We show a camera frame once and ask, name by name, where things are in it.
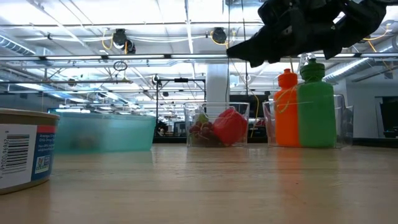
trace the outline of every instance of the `red object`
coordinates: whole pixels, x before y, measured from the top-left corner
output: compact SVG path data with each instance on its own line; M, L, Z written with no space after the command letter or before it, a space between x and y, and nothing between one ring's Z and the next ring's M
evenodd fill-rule
M214 133L225 146L237 143L248 131L248 121L234 108L222 112L213 123Z

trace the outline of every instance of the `green bottle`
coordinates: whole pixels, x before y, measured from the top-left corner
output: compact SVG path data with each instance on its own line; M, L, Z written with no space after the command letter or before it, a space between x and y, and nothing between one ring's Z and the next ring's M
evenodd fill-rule
M300 74L305 81L297 86L300 144L302 147L334 147L335 100L332 85L322 81L325 65L310 59Z

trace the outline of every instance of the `can label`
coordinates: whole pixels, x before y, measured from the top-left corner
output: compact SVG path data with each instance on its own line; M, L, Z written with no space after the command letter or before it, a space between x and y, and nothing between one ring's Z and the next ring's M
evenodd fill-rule
M0 189L50 175L55 126L0 124Z

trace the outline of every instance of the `white pillar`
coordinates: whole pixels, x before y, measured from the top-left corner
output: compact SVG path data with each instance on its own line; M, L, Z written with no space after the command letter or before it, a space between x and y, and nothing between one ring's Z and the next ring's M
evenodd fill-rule
M209 103L229 102L228 64L207 66L206 99Z

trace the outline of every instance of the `table surface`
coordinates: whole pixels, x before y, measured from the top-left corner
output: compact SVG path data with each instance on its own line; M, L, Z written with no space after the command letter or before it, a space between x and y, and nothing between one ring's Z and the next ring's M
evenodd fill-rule
M57 155L0 196L1 223L398 223L398 149L187 149Z

